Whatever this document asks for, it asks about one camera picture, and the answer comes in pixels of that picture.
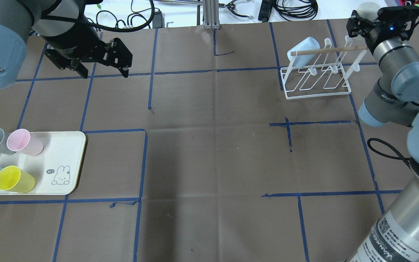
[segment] yellow cup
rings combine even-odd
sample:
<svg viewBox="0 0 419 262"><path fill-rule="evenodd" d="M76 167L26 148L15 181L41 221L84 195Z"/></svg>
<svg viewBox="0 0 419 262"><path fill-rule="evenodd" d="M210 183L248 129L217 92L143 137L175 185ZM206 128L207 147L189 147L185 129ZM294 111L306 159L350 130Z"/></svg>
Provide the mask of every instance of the yellow cup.
<svg viewBox="0 0 419 262"><path fill-rule="evenodd" d="M7 166L0 171L0 190L27 193L35 187L35 178L18 168Z"/></svg>

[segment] tray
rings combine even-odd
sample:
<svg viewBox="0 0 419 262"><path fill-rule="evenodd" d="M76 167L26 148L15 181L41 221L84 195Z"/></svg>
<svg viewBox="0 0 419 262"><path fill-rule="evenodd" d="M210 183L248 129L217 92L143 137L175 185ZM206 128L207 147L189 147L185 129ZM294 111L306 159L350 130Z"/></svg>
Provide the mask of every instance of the tray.
<svg viewBox="0 0 419 262"><path fill-rule="evenodd" d="M27 193L1 191L0 195L66 195L76 185L87 138L80 131L31 132L44 144L38 156L0 153L0 166L18 166L35 177L35 187Z"/></svg>

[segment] label sticker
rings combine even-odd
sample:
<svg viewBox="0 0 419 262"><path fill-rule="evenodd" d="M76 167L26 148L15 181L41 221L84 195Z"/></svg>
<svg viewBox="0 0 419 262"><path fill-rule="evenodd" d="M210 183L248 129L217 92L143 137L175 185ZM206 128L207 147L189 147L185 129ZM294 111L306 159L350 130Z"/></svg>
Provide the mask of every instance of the label sticker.
<svg viewBox="0 0 419 262"><path fill-rule="evenodd" d="M351 259L350 262L361 262L360 257L358 256L358 253L354 255L354 257Z"/></svg>
<svg viewBox="0 0 419 262"><path fill-rule="evenodd" d="M355 256L357 257L357 262L386 262L386 259L379 255L378 251L374 249L373 244L369 237L360 245L358 248L358 254Z"/></svg>
<svg viewBox="0 0 419 262"><path fill-rule="evenodd" d="M419 259L419 241L402 229L391 211L379 222L378 230L384 240L402 257L409 261Z"/></svg>

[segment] table surface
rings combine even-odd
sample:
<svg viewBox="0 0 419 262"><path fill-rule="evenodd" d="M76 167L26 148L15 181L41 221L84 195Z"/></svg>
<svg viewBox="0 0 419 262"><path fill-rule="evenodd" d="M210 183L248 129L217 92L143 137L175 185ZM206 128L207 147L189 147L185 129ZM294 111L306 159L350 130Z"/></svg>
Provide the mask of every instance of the table surface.
<svg viewBox="0 0 419 262"><path fill-rule="evenodd" d="M128 78L57 70L30 37L0 127L83 131L88 145L71 194L0 196L0 261L346 259L412 178L365 141L408 156L409 129L357 119L381 74L369 53L349 96L287 101L278 73L307 36L343 45L345 24L101 32L133 53ZM410 42L419 53L419 26Z"/></svg>

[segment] wooden dowel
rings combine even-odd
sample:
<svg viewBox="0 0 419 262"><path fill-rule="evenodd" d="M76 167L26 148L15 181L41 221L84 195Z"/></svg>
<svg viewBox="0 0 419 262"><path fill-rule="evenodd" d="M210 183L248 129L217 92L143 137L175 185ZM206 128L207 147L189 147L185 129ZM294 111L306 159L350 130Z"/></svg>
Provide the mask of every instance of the wooden dowel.
<svg viewBox="0 0 419 262"><path fill-rule="evenodd" d="M335 52L367 50L367 49L368 49L367 46L323 48L323 49L304 50L304 51L292 51L291 55L292 56L295 56L295 55L317 55L318 53L335 53Z"/></svg>

